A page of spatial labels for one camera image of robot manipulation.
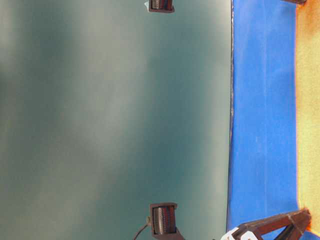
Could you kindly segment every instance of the orange surface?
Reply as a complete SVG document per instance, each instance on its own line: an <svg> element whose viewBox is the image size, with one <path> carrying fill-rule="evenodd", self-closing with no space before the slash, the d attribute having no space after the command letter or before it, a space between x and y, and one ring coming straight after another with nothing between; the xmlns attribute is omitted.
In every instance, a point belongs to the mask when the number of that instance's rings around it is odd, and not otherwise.
<svg viewBox="0 0 320 240"><path fill-rule="evenodd" d="M320 236L320 1L296 10L297 198Z"/></svg>

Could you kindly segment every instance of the green board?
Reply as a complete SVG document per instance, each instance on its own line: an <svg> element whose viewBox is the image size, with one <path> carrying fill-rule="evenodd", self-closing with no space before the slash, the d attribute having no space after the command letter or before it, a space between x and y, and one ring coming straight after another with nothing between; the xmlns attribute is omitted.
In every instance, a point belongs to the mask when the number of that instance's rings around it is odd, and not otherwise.
<svg viewBox="0 0 320 240"><path fill-rule="evenodd" d="M0 0L1 239L225 232L231 3L144 2Z"/></svg>

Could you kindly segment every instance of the wire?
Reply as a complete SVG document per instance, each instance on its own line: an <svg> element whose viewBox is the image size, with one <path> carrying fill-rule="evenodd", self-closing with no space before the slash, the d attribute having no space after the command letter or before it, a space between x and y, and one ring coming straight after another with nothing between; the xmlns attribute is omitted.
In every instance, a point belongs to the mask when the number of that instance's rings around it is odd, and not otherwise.
<svg viewBox="0 0 320 240"><path fill-rule="evenodd" d="M145 230L146 227L148 227L148 223L146 223L142 228L140 228L140 230L135 234L133 240L136 240L137 237L139 236L139 234L140 234L143 230Z"/></svg>

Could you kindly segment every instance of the clamp jaw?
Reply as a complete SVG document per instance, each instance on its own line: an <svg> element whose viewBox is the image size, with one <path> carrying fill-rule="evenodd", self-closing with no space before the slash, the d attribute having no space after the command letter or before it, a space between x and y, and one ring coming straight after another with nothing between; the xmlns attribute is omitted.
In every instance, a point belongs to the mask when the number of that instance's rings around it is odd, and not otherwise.
<svg viewBox="0 0 320 240"><path fill-rule="evenodd" d="M158 240L185 240L176 227L175 210L177 204L174 202L163 202L150 205L150 216L144 225L134 236L138 235L148 226L151 226L152 237Z"/></svg>
<svg viewBox="0 0 320 240"><path fill-rule="evenodd" d="M243 223L227 232L221 240L263 240L262 235L285 227L275 240L298 240L311 222L309 211L279 214L265 219Z"/></svg>
<svg viewBox="0 0 320 240"><path fill-rule="evenodd" d="M175 12L173 0L149 0L149 12L171 14Z"/></svg>

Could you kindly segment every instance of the blue border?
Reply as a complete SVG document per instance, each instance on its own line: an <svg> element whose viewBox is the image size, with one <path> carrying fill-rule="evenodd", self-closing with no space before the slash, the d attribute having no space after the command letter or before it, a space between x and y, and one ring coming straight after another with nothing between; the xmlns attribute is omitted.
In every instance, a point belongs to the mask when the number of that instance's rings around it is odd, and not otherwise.
<svg viewBox="0 0 320 240"><path fill-rule="evenodd" d="M233 0L233 11L228 230L298 209L296 6L280 0ZM302 238L318 239L311 233Z"/></svg>

